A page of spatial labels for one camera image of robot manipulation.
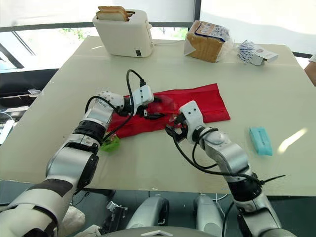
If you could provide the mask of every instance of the red bag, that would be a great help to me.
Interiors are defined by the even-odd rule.
[[[116,132],[119,138],[133,136],[142,132],[162,130],[167,124],[173,125],[173,117],[179,112],[179,108],[191,100],[195,100],[203,114],[203,121],[217,122],[230,120],[217,84],[197,87],[194,89],[167,90],[154,93],[161,102],[153,102],[148,105],[147,113],[162,113],[165,116],[156,120],[150,120],[134,116],[124,127]],[[113,115],[108,132],[114,130],[126,120],[117,114]]]

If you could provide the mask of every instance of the white toaster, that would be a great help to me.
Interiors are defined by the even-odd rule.
[[[127,11],[135,12],[129,21],[98,20],[95,16],[92,22],[110,54],[147,57],[152,53],[154,45],[147,14],[141,10]]]

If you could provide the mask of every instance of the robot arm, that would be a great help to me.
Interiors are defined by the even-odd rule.
[[[109,101],[120,115],[135,115],[154,100],[144,82],[129,97],[105,91],[98,96]],[[99,146],[112,119],[114,109],[101,99],[95,99],[46,168],[46,179],[17,197],[0,213],[1,236],[53,237],[57,236],[72,196],[88,185],[94,175]]]
[[[199,142],[206,154],[216,161],[221,172],[245,175],[224,176],[239,210],[238,223],[244,236],[265,237],[275,232],[279,234],[277,236],[294,236],[281,229],[281,223],[260,183],[247,178],[247,175],[254,178],[257,176],[251,171],[244,150],[233,143],[227,134],[207,127],[195,101],[185,104],[179,111],[181,113],[176,123],[181,123],[185,129],[182,128],[182,134],[177,134],[177,141],[186,137],[190,143]]]

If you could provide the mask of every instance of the green object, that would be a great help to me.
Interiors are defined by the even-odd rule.
[[[100,147],[104,152],[113,152],[119,148],[119,138],[117,136],[109,137]]]

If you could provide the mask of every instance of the white table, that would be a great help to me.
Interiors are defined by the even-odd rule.
[[[48,160],[83,116],[88,98],[110,89],[127,94],[125,74],[134,69],[154,92],[218,83],[231,116],[212,123],[246,150],[253,171],[261,179],[286,174],[264,186],[268,195],[316,195],[316,89],[290,49],[264,45],[279,59],[263,67],[244,65],[235,57],[211,64],[184,57],[183,43],[159,45],[148,58],[109,55],[98,37],[88,37],[50,80],[42,94],[0,147],[0,178],[40,182]],[[132,79],[133,87],[138,80]],[[248,128],[266,128],[274,155],[256,155]],[[278,153],[280,144],[301,129],[307,131]],[[181,143],[190,154],[193,145]],[[197,157],[206,154],[197,149]],[[90,188],[227,193],[223,177],[190,166],[165,131],[121,140],[119,150],[99,152]]]

